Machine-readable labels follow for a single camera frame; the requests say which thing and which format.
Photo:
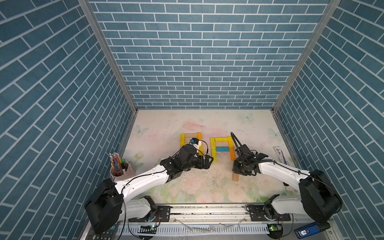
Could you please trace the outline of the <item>yellow block diagonal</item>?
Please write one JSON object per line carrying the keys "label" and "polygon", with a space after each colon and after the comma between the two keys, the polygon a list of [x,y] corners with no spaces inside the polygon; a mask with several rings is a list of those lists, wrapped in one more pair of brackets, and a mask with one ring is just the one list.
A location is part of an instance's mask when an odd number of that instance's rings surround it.
{"label": "yellow block diagonal", "polygon": [[229,145],[229,148],[230,149],[233,149],[234,148],[234,142],[233,142],[233,139],[231,136],[228,136],[228,145]]}

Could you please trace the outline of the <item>yellow block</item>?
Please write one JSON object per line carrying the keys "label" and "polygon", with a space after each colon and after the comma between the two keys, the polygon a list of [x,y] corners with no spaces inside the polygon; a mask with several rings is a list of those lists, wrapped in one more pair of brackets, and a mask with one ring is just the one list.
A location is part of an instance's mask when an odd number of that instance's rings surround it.
{"label": "yellow block", "polygon": [[199,155],[200,156],[203,156],[204,155],[204,153],[203,153],[203,145],[199,145]]}
{"label": "yellow block", "polygon": [[180,135],[180,145],[184,146],[186,144],[186,136],[185,134]]}
{"label": "yellow block", "polygon": [[216,151],[216,149],[212,149],[211,154],[212,154],[212,157],[214,159],[213,162],[216,163],[217,162],[217,151]]}

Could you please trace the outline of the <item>teal block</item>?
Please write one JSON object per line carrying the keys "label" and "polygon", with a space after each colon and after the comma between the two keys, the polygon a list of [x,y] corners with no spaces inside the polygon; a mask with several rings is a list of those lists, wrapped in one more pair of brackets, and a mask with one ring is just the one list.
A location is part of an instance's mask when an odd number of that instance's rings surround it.
{"label": "teal block", "polygon": [[216,152],[230,152],[231,149],[230,149],[230,147],[216,147],[215,151]]}

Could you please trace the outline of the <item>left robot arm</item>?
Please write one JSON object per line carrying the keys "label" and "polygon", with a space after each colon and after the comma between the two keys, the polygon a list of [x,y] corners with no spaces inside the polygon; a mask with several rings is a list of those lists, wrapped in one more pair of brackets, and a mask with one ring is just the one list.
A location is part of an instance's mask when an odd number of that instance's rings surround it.
{"label": "left robot arm", "polygon": [[85,202],[85,210],[94,232],[102,234],[117,222],[128,219],[152,220],[156,215],[155,202],[148,196],[140,200],[135,200],[135,197],[180,177],[183,172],[209,169],[214,158],[201,156],[199,152],[195,145],[184,145],[176,154],[161,160],[147,172],[117,182],[103,180]]}

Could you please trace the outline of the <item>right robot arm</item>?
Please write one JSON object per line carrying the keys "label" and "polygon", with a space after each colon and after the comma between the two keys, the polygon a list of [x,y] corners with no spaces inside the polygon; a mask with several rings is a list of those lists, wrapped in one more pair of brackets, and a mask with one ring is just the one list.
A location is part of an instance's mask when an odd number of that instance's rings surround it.
{"label": "right robot arm", "polygon": [[270,159],[267,155],[252,152],[241,154],[233,164],[233,172],[242,176],[258,174],[273,177],[300,194],[281,196],[275,194],[264,206],[266,218],[275,220],[279,215],[306,215],[318,223],[326,223],[343,206],[343,200],[325,173],[293,168]]}

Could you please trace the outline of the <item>yellow block vertical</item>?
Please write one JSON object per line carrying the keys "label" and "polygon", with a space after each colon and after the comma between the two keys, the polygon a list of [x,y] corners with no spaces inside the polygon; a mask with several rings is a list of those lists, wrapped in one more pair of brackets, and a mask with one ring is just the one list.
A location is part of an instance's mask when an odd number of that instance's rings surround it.
{"label": "yellow block vertical", "polygon": [[227,138],[227,137],[219,137],[219,138],[215,138],[215,142],[216,142],[216,143],[219,143],[219,142],[228,142],[228,138]]}
{"label": "yellow block vertical", "polygon": [[211,149],[212,150],[216,149],[216,140],[215,140],[215,138],[211,138]]}

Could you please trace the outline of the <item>tan wooden block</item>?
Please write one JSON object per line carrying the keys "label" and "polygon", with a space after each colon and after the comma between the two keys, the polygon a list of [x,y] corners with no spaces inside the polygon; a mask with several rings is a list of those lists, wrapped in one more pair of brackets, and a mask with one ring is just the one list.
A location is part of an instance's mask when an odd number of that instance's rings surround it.
{"label": "tan wooden block", "polygon": [[233,181],[234,182],[238,182],[239,181],[239,175],[238,174],[233,173]]}
{"label": "tan wooden block", "polygon": [[185,138],[186,139],[198,138],[198,134],[197,133],[185,134]]}

